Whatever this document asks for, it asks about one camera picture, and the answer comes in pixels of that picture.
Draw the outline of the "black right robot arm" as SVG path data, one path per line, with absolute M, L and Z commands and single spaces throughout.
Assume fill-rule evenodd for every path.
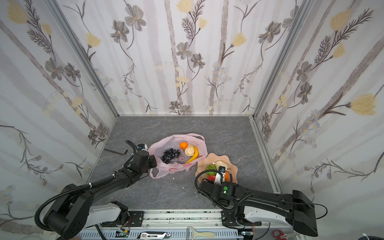
M 300 234 L 318 237 L 315 204 L 302 192 L 273 194 L 251 190 L 231 182 L 214 184 L 195 181 L 197 191 L 227 213 L 246 218 L 246 207 L 261 209 L 283 217 L 283 221 Z

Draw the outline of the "pink scalloped plate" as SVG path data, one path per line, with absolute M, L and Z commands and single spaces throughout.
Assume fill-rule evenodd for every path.
M 230 159 L 228 156 L 217 156 L 216 154 L 209 154 L 204 160 L 198 162 L 198 168 L 196 171 L 195 176 L 197 177 L 198 174 L 205 170 L 212 170 L 213 167 L 216 168 L 216 170 L 219 170 L 220 168 L 225 168 L 225 170 L 229 173 L 226 173 L 225 181 L 230 181 L 230 175 L 232 175 L 232 182 L 238 183 L 237 180 L 237 173 L 238 173 L 238 167 L 233 165 L 230 162 Z

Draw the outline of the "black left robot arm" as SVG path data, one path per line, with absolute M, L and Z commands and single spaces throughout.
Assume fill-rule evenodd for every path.
M 156 166 L 155 156 L 139 150 L 127 164 L 107 178 L 81 186 L 67 185 L 60 194 L 48 199 L 37 209 L 35 224 L 42 230 L 56 232 L 69 240 L 86 226 L 93 202 L 130 187 Z

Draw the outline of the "red fake strawberry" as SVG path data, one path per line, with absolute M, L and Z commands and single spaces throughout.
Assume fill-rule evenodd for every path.
M 214 181 L 216 180 L 216 176 L 214 176 L 214 175 L 210 175 L 209 178 L 208 178 L 208 180 L 214 182 Z

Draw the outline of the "orange fake tangerine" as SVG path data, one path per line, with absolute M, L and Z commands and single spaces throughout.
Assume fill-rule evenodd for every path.
M 225 181 L 226 182 L 230 182 L 231 181 L 230 174 L 228 172 L 225 172 Z

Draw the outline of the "pink plastic bag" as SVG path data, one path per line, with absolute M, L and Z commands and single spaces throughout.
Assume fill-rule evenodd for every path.
M 208 155 L 205 138 L 194 133 L 166 137 L 152 144 L 148 152 L 155 156 L 157 163 L 157 167 L 149 173 L 153 179 L 189 171 Z

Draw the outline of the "small orange fake fruit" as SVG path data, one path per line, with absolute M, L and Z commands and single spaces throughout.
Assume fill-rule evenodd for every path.
M 185 150 L 187 147 L 188 147 L 188 143 L 187 142 L 180 143 L 180 149 Z

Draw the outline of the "cream fake garlic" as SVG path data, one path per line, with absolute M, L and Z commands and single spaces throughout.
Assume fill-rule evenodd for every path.
M 195 147 L 193 145 L 188 145 L 188 147 L 184 150 L 185 155 L 188 157 L 193 157 L 195 154 Z

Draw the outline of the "cream fake pear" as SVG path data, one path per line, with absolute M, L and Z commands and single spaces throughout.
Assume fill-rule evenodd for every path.
M 217 161 L 214 163 L 214 165 L 215 165 L 217 170 L 219 170 L 220 168 L 224 168 L 226 170 L 228 169 L 228 165 L 223 161 Z

